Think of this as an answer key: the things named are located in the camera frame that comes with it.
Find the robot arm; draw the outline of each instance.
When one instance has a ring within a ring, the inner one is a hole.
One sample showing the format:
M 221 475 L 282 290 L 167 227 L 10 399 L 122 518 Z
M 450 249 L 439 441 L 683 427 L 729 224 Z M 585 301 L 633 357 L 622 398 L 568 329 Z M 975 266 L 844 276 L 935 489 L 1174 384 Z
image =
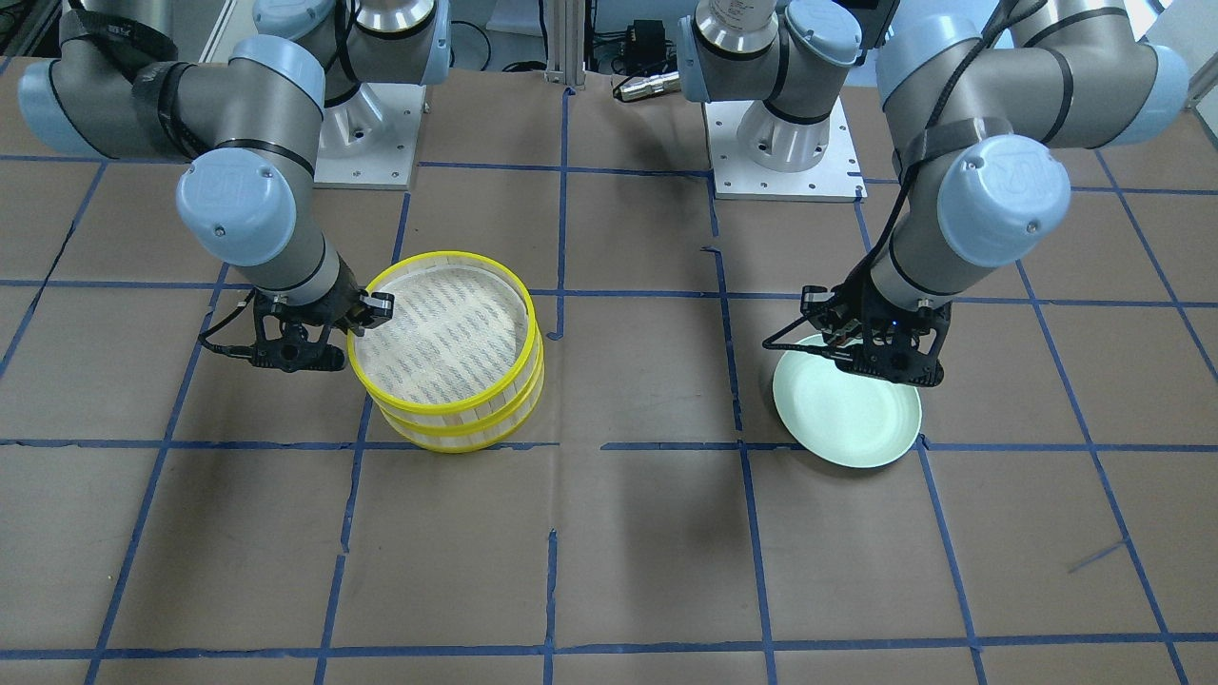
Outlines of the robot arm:
M 325 68 L 325 106 L 362 83 L 430 85 L 448 77 L 448 0 L 258 0 L 258 33 L 292 40 Z
M 1018 48 L 985 49 L 1009 26 Z M 801 319 L 765 345 L 933 386 L 951 300 L 1066 216 L 1069 178 L 1049 146 L 1153 138 L 1183 107 L 1188 69 L 1172 50 L 1134 41 L 1121 0 L 1004 0 L 984 33 L 952 16 L 896 33 L 877 76 L 898 206 L 845 282 L 832 294 L 805 288 Z M 801 321 L 825 333 L 825 346 L 775 344 Z
M 702 0 L 681 20 L 681 89 L 694 102 L 754 100 L 737 138 L 773 171 L 816 166 L 829 139 L 829 115 L 862 29 L 829 0 L 793 0 L 780 21 L 775 0 Z
M 239 44 L 228 65 L 178 62 L 169 12 L 167 1 L 68 0 L 62 59 L 23 74 L 22 113 L 63 152 L 194 160 L 178 184 L 179 215 L 257 289 L 256 342 L 208 349 L 287 372 L 341 369 L 330 330 L 379 325 L 392 297 L 356 284 L 311 212 L 322 67 L 268 35 Z M 280 338 L 268 339 L 266 317 Z

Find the plate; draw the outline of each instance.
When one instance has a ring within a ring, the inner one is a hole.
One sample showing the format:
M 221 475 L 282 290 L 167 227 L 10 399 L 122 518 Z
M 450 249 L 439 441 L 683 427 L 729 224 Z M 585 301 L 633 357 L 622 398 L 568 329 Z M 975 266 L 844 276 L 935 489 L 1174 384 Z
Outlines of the plate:
M 820 335 L 799 341 L 822 345 Z M 922 427 L 917 388 L 838 371 L 788 351 L 773 372 L 773 403 L 792 436 L 825 461 L 876 468 L 907 452 Z

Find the light blue joint cap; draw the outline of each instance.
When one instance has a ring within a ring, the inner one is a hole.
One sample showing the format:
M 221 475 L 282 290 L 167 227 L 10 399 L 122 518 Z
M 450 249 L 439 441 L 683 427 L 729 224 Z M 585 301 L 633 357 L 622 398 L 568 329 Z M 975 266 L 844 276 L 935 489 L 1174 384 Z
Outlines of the light blue joint cap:
M 931 15 L 895 32 L 879 49 L 876 61 L 881 106 L 918 67 L 948 48 L 973 38 L 980 38 L 977 27 L 956 15 Z
M 1105 147 L 1145 143 L 1172 126 L 1184 108 L 1184 101 L 1189 96 L 1189 65 L 1170 48 L 1162 45 L 1151 48 L 1158 56 L 1155 85 L 1151 87 L 1150 95 L 1146 96 L 1146 102 L 1134 121 L 1129 122 L 1121 135 L 1113 138 Z
M 295 83 L 324 108 L 325 72 L 308 50 L 278 35 L 251 35 L 233 49 L 233 60 L 250 60 Z
M 261 34 L 296 40 L 333 11 L 334 0 L 258 0 L 253 4 L 253 26 Z
M 853 67 L 859 60 L 859 20 L 832 0 L 793 0 L 787 6 L 787 26 L 797 40 L 831 63 Z
M 269 262 L 296 227 L 296 201 L 279 169 L 240 147 L 196 158 L 178 182 L 178 215 L 216 257 L 239 267 Z
M 51 63 L 34 62 L 26 68 L 17 84 L 17 105 L 26 124 L 48 147 L 80 157 L 102 157 L 63 113 L 55 87 L 51 85 Z
M 448 23 L 448 0 L 436 0 L 435 30 L 431 34 L 431 52 L 428 55 L 428 65 L 423 67 L 420 85 L 435 85 L 448 79 L 448 56 L 452 54 L 452 40 L 449 32 L 452 24 Z
M 961 152 L 939 188 L 939 228 L 965 261 L 998 268 L 1027 255 L 1066 218 L 1069 174 L 1016 134 Z
M 691 102 L 710 102 L 706 74 L 698 57 L 698 40 L 693 37 L 693 22 L 681 17 L 677 22 L 677 72 L 681 74 L 681 93 Z

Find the metal base plate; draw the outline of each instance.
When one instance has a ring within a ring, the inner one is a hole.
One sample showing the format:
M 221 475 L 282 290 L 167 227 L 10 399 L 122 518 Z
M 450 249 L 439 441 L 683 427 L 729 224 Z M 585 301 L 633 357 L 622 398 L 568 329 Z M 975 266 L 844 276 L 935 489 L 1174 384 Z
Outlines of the metal base plate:
M 758 165 L 736 141 L 736 129 L 750 101 L 708 102 L 706 143 L 715 169 L 715 196 L 723 200 L 790 200 L 803 202 L 853 202 L 866 197 L 859 157 L 839 99 L 829 115 L 829 144 L 815 167 L 782 173 Z
M 354 156 L 319 155 L 317 188 L 410 189 L 426 87 L 400 83 L 370 83 L 368 87 L 384 106 L 385 121 L 392 127 L 389 135 Z

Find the power adapter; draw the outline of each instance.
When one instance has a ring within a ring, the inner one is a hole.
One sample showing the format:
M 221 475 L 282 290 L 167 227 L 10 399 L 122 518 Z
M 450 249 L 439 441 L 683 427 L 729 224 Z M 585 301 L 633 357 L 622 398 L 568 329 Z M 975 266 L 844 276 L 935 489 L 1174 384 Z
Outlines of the power adapter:
M 635 20 L 626 28 L 626 44 L 621 57 L 626 73 L 652 76 L 665 72 L 669 49 L 664 40 L 664 22 L 659 20 Z

